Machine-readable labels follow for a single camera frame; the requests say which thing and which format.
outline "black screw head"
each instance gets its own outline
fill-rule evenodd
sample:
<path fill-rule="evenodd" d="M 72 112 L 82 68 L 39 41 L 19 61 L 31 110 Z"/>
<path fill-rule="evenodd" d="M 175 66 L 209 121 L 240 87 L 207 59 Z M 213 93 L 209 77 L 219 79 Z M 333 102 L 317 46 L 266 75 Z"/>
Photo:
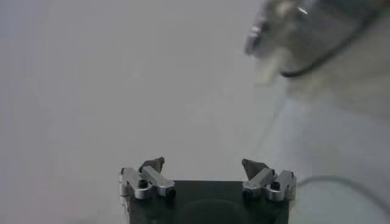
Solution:
<path fill-rule="evenodd" d="M 138 182 L 138 187 L 142 189 L 147 188 L 147 180 L 140 180 Z"/>
<path fill-rule="evenodd" d="M 272 182 L 271 189 L 275 190 L 275 191 L 279 191 L 280 190 L 280 183 L 276 182 L 276 181 Z"/>
<path fill-rule="evenodd" d="M 172 200 L 176 196 L 176 190 L 175 189 L 168 189 L 166 190 L 166 198 L 168 200 Z"/>
<path fill-rule="evenodd" d="M 243 191 L 243 199 L 246 203 L 252 201 L 253 193 L 252 191 L 245 190 Z"/>

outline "white surface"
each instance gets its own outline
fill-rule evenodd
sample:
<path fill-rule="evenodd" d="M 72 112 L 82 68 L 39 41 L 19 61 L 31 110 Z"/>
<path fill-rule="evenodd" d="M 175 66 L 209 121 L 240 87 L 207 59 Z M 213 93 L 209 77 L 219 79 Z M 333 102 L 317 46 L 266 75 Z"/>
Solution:
<path fill-rule="evenodd" d="M 375 47 L 254 89 L 242 48 L 257 5 L 2 1 L 0 223 L 120 223 L 119 168 L 158 156 L 173 179 L 243 180 L 248 156 L 390 199 L 388 23 Z M 316 184 L 292 222 L 385 223 L 358 194 Z"/>

